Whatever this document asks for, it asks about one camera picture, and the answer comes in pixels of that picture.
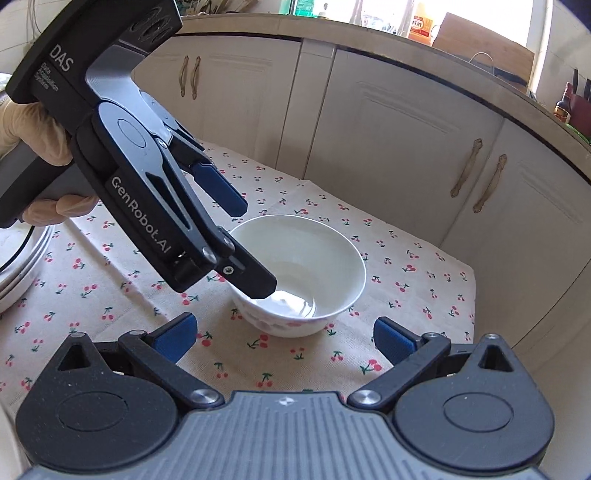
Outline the left hand in latex glove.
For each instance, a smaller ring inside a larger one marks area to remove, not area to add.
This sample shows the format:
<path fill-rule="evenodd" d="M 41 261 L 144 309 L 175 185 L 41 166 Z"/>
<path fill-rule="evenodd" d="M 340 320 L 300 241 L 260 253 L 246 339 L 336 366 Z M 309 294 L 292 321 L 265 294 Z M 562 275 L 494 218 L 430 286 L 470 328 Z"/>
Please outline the left hand in latex glove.
<path fill-rule="evenodd" d="M 53 167 L 64 167 L 73 160 L 66 131 L 40 103 L 17 104 L 2 93 L 1 163 L 19 144 L 27 145 L 36 157 Z M 59 199 L 35 200 L 16 218 L 35 227 L 57 225 L 68 218 L 88 215 L 98 202 L 96 195 L 68 192 Z"/>

